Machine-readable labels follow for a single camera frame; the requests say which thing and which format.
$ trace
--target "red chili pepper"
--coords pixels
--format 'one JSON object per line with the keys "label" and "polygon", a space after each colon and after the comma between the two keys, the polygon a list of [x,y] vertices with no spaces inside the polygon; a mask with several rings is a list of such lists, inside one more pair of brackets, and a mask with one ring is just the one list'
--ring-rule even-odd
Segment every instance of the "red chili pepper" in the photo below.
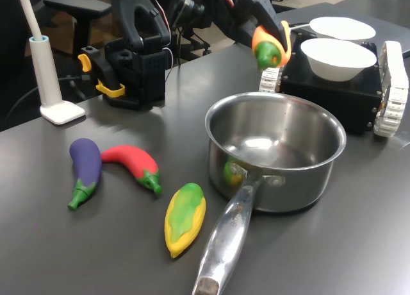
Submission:
{"label": "red chili pepper", "polygon": [[155,160],[135,146],[115,146],[101,153],[102,162],[119,162],[125,165],[144,187],[160,194],[160,171]]}

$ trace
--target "table surface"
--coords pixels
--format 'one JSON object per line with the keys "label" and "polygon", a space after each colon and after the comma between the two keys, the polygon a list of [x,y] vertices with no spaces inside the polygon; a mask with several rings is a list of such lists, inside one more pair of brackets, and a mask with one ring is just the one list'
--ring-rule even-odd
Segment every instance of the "table surface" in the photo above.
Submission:
{"label": "table surface", "polygon": [[[174,69],[166,106],[132,112],[101,98],[87,117],[57,127],[36,119],[0,133],[0,294],[191,294],[202,250],[227,201],[207,173],[208,108],[258,88],[250,49],[235,45]],[[254,212],[224,294],[408,294],[410,114],[397,137],[349,135],[324,195],[293,215]],[[120,165],[105,164],[93,198],[69,212],[69,146],[80,137],[103,151],[132,144],[161,170],[156,199]],[[198,183],[207,212],[177,260],[163,220],[173,194]]]}
{"label": "table surface", "polygon": [[410,0],[343,0],[337,6],[410,28]]}

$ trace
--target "lamp base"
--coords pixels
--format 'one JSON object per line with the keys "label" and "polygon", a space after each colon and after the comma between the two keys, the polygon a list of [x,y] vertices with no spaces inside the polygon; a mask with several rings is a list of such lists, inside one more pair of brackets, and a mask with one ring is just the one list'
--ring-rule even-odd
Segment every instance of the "lamp base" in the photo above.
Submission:
{"label": "lamp base", "polygon": [[85,115],[85,110],[69,102],[60,101],[52,105],[41,106],[41,115],[55,125],[62,125]]}

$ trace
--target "black box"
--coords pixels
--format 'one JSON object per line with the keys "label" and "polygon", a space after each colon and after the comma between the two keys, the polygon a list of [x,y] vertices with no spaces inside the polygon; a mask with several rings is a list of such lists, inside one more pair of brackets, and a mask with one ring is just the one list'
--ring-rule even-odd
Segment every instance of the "black box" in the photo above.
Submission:
{"label": "black box", "polygon": [[[355,78],[335,82],[316,76],[300,45],[311,37],[297,35],[290,61],[283,70],[279,91],[301,97],[332,113],[346,131],[363,133],[373,128],[381,105],[382,92],[379,66],[363,69]],[[362,44],[375,53],[374,44]]]}

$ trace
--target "chair armrest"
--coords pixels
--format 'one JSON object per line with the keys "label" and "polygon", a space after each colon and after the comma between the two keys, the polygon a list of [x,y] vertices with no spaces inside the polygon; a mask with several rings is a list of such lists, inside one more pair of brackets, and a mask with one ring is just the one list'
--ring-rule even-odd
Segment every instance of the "chair armrest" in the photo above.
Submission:
{"label": "chair armrest", "polygon": [[98,0],[43,0],[43,3],[59,11],[67,12],[75,19],[97,19],[111,11],[111,5]]}

